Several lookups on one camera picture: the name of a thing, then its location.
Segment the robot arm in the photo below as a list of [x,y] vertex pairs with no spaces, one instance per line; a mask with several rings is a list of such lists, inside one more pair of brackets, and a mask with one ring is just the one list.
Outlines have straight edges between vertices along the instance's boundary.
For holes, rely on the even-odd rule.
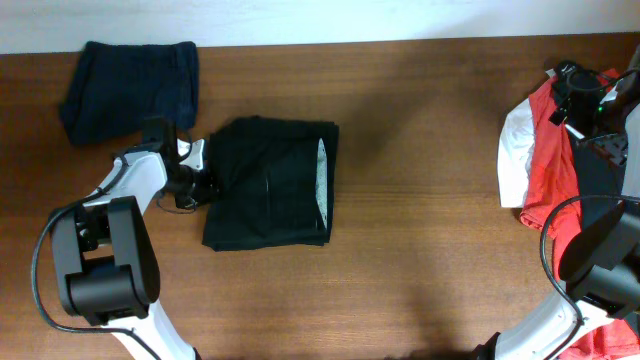
[[[132,330],[161,359],[199,356],[180,338],[158,300],[160,271],[142,215],[163,191],[172,192],[176,206],[185,209],[215,196],[204,169],[205,145],[204,140],[182,142],[174,125],[149,120],[142,144],[116,158],[100,184],[104,188],[115,181],[109,192],[69,212],[52,231],[65,311],[92,326]],[[90,258],[102,246],[111,246],[113,256]],[[135,359],[153,358],[131,337],[113,334]]]
[[[584,301],[578,301],[577,304],[585,321],[574,336],[575,341],[613,322],[605,310]],[[545,359],[570,335],[575,325],[573,308],[554,291],[522,322],[497,337],[493,359]]]

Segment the wooden table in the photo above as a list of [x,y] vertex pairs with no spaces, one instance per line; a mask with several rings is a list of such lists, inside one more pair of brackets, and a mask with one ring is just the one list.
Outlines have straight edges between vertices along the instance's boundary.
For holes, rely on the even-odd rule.
[[[638,34],[200,49],[194,138],[236,116],[340,125],[335,225],[323,248],[214,253],[206,208],[151,207],[145,222],[161,300],[204,359],[381,359],[468,350],[551,291],[538,233],[498,199],[505,114],[544,62],[624,69]],[[39,318],[29,287],[36,235],[55,207],[89,193],[109,154],[138,136],[73,148],[58,120],[77,54],[0,57],[0,354],[127,359],[112,336]],[[41,287],[59,305],[49,242]]]

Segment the dark blue cloth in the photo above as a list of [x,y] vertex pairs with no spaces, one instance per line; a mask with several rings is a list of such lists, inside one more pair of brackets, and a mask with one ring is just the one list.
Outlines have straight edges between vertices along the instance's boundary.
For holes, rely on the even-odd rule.
[[60,119],[74,145],[95,144],[163,116],[187,130],[198,110],[198,54],[193,42],[106,45],[88,42]]

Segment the black cloth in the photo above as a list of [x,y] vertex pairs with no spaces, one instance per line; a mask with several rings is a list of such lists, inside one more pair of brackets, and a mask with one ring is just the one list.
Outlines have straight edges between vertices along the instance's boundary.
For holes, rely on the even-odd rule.
[[134,133],[149,116],[183,130],[198,109],[198,54],[192,42],[106,45],[88,42],[80,55],[60,119],[74,145]]
[[[329,242],[338,126],[331,122],[239,118],[212,134],[208,167],[219,199],[202,244],[216,251]],[[316,199],[318,144],[327,159],[327,226]]]

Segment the folded garment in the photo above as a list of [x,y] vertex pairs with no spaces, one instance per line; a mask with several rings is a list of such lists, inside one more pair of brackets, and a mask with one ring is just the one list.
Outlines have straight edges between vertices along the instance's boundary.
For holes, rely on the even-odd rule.
[[105,45],[88,42],[80,55],[60,119],[74,145],[140,130],[163,116],[186,130],[198,109],[198,54],[192,42]]
[[[615,77],[615,72],[606,72]],[[585,154],[577,154],[578,162],[574,167],[574,154],[564,125],[556,126],[549,121],[556,106],[551,98],[551,83],[555,78],[543,84],[529,97],[534,115],[535,148],[531,164],[531,176],[525,207],[520,220],[527,226],[540,230],[549,213],[560,202],[579,193],[576,169],[583,171],[589,161]],[[588,219],[593,221],[598,209]],[[573,237],[581,231],[583,208],[580,203],[566,207],[554,219],[550,236],[555,239],[553,245],[553,268],[557,277],[558,262]],[[582,337],[561,355],[561,359],[609,360],[640,353],[638,338],[621,320],[600,327]]]
[[216,251],[329,242],[338,126],[239,118],[212,134],[219,183],[203,245]]

